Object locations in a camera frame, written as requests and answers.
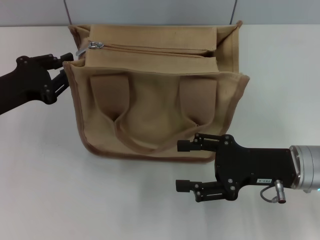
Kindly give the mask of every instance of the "canvas bag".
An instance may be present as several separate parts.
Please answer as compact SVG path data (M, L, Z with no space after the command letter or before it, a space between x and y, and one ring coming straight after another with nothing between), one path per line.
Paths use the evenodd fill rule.
M106 157L209 162L177 140L228 130L249 77L241 22L228 26L72 25L79 60L64 62L84 146Z

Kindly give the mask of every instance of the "white tabletop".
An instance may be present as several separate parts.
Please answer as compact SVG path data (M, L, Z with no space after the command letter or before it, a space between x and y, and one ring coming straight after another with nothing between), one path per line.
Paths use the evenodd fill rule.
M251 80L228 131L240 145L320 145L319 39L320 25L241 27L240 71ZM64 26L2 27L0 46L0 76L22 55L76 51ZM214 181L214 163L92 155L69 89L53 105L29 102L0 116L1 240L320 238L320 192L286 189L287 203L272 204L262 187L246 186L236 201L196 203L176 192L176 179Z

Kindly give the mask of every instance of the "label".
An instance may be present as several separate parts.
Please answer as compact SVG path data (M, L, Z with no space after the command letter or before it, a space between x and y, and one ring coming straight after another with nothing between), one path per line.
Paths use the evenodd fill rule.
M258 178L256 183L257 184L270 184L270 183L272 183L272 179Z

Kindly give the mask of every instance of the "metal robot arm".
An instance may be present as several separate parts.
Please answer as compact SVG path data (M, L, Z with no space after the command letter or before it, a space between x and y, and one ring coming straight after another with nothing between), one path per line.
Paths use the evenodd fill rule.
M231 135L196 133L193 141L179 140L179 152L210 151L215 154L214 182L176 180L177 192L193 191L197 202L226 199L234 201L247 185L267 186L260 195L270 203L286 202L284 188L306 193L320 189L320 146L290 148L245 148ZM275 187L277 196L266 199L263 192Z

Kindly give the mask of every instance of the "zipper pull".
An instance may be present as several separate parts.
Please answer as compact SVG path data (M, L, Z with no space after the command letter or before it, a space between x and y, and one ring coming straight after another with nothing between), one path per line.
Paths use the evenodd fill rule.
M86 48L82 48L82 49L79 49L78 51L76 51L75 55L78 57L78 56L81 56L82 54L84 54L87 51L87 49L101 49L104 46L105 45L102 42L92 41L89 43L89 45Z

